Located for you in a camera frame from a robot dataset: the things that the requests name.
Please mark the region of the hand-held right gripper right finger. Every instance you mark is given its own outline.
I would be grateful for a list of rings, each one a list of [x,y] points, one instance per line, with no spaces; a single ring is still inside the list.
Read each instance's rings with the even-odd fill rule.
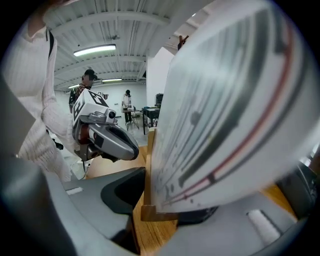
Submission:
[[[159,255],[280,256],[306,221],[257,192],[219,206],[202,223],[178,227]]]

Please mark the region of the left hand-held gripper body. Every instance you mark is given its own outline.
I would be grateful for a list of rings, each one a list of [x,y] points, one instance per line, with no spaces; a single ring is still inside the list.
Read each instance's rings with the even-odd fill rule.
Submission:
[[[75,150],[75,154],[86,162],[99,155],[102,151],[94,146],[94,132],[90,132],[90,136],[81,139],[82,126],[89,124],[98,125],[116,125],[116,112],[109,108],[105,98],[91,90],[84,89],[74,106],[72,107],[73,129],[72,136],[79,145],[79,149]]]

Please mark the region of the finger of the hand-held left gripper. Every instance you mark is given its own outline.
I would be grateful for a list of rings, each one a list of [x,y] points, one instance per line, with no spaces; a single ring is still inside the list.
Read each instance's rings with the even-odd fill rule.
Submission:
[[[89,124],[89,139],[110,160],[135,160],[139,146],[133,136],[118,125]]]

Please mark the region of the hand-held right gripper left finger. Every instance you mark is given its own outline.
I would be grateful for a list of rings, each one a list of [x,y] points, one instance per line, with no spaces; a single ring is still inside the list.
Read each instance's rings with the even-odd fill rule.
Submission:
[[[133,256],[140,253],[133,210],[145,183],[135,167],[62,183],[12,156],[0,159],[2,254]]]

